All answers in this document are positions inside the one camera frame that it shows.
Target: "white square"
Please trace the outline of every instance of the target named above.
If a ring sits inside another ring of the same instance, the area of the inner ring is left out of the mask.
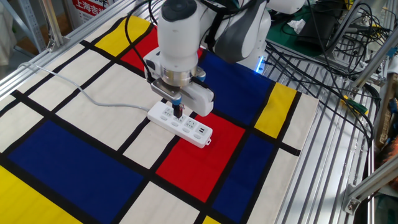
[[[97,52],[88,50],[69,63],[59,74],[71,79],[78,85],[82,85],[107,63],[109,63],[108,59]],[[53,77],[29,95],[29,98],[48,110],[53,110],[75,90],[76,86],[74,84],[62,78]]]
[[[43,118],[23,103],[18,103],[0,118],[0,152],[23,136]]]
[[[125,103],[152,108],[162,98],[149,83],[120,65],[113,65],[85,90],[100,103]],[[103,107],[79,93],[57,113],[61,118],[117,150],[147,116],[128,107]]]
[[[317,108],[318,99],[301,94],[282,142],[295,149],[302,150],[310,132]]]
[[[279,149],[248,224],[275,223],[299,157]]]
[[[174,136],[170,131],[150,122],[123,155],[150,169]]]
[[[46,68],[47,70],[54,70],[73,56],[75,56],[79,51],[83,50],[84,46],[81,44],[78,44],[74,47],[72,47],[70,50],[65,52],[63,55],[57,57],[53,62],[51,62],[49,65],[47,65]],[[36,83],[41,81],[44,77],[46,77],[49,73],[45,72],[43,70],[39,70],[36,74],[33,74],[29,79],[22,84],[20,87],[18,87],[18,90],[21,93],[25,93],[28,89],[30,89],[32,86],[34,86]]]
[[[120,224],[185,224],[198,215],[198,210],[149,182]]]

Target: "white power strip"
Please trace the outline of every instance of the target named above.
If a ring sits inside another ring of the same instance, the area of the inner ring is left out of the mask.
[[[149,110],[148,119],[199,148],[208,146],[211,142],[211,128],[184,114],[180,119],[176,118],[173,108],[162,102],[157,102]]]

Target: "white cable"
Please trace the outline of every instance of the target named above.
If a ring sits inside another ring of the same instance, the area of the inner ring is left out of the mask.
[[[137,109],[140,109],[140,110],[144,110],[144,111],[146,111],[146,112],[149,111],[148,108],[145,108],[145,107],[143,107],[143,106],[129,105],[129,104],[125,104],[125,103],[98,103],[97,101],[93,100],[89,95],[87,95],[87,93],[80,87],[80,85],[78,85],[78,84],[75,83],[74,81],[72,81],[72,80],[70,80],[69,78],[64,77],[64,76],[62,76],[62,75],[60,75],[60,74],[57,74],[57,73],[55,73],[55,72],[52,72],[52,71],[47,70],[47,69],[45,69],[45,68],[42,68],[42,67],[40,67],[40,66],[38,66],[38,65],[36,65],[36,64],[34,64],[34,63],[24,62],[24,63],[20,64],[20,65],[18,66],[18,68],[20,68],[21,66],[25,66],[25,67],[29,68],[30,65],[36,66],[37,68],[39,68],[39,69],[41,69],[41,70],[43,70],[43,71],[46,71],[46,72],[48,72],[48,73],[51,73],[51,74],[53,74],[53,75],[55,75],[55,76],[57,76],[57,77],[62,78],[63,80],[66,80],[66,81],[68,81],[68,82],[74,84],[74,85],[81,91],[82,94],[84,94],[92,103],[94,103],[94,104],[97,105],[97,106],[131,107],[131,108],[137,108]]]

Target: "red sign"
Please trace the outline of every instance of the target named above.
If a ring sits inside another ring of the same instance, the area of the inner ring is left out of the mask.
[[[72,0],[72,3],[78,10],[92,16],[96,16],[105,9],[103,6],[99,6],[89,0]]]

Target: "blue light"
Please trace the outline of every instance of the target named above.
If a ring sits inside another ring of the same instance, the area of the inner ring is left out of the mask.
[[[257,72],[257,73],[259,73],[260,66],[261,66],[261,63],[262,63],[262,60],[263,60],[263,59],[264,59],[264,56],[261,56],[260,61],[259,61],[259,63],[257,64],[257,68],[256,68],[256,72]]]

